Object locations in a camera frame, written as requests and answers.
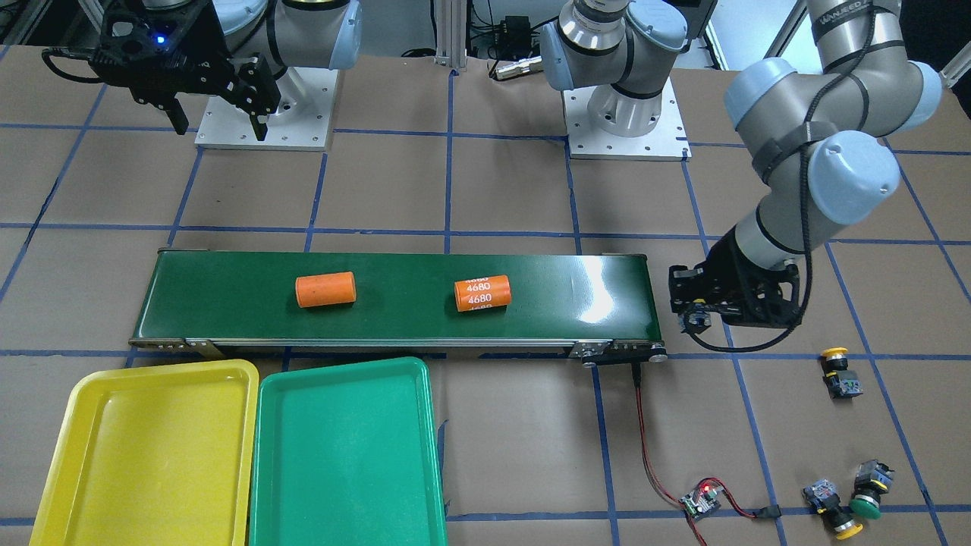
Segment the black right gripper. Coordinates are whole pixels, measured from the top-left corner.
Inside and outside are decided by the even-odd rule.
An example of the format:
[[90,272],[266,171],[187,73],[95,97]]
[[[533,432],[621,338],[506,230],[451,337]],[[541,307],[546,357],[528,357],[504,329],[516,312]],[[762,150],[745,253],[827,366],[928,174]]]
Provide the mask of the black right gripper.
[[110,1],[90,68],[111,86],[131,89],[139,100],[162,102],[174,131],[190,127],[176,93],[223,96],[234,84],[233,103],[249,115],[257,141],[265,141],[281,93],[262,53],[239,59],[236,72],[212,1],[177,1],[150,7],[143,1]]

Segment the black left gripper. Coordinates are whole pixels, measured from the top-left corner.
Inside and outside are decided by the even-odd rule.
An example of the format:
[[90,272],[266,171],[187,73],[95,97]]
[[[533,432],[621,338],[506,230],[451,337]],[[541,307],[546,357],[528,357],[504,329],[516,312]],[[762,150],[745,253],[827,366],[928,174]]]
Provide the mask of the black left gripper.
[[756,265],[739,248],[735,231],[715,243],[697,266],[670,266],[668,287],[677,318],[690,302],[703,302],[710,315],[721,315],[729,325],[782,329],[802,321],[798,268],[770,270]]

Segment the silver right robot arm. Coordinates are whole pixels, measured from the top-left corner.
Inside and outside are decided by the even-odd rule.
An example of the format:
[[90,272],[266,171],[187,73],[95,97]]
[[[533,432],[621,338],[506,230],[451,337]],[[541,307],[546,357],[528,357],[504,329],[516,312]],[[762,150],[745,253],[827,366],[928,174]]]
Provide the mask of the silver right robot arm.
[[112,1],[84,59],[180,134],[179,94],[207,96],[203,148],[322,152],[361,31],[357,1]]

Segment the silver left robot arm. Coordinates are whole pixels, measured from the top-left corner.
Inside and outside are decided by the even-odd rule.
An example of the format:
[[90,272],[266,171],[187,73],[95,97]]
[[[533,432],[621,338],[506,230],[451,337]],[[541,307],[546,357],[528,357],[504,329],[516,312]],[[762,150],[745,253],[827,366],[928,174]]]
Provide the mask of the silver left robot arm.
[[[770,191],[704,262],[670,267],[683,331],[704,332],[714,313],[728,325],[798,325],[811,276],[795,262],[897,189],[898,163],[878,139],[926,122],[942,97],[937,72],[908,59],[901,11],[899,1],[811,1],[822,72],[764,58],[732,80],[726,113]],[[592,89],[592,126],[628,139],[660,121],[686,44],[686,18],[662,1],[569,1],[539,36],[552,89]]]

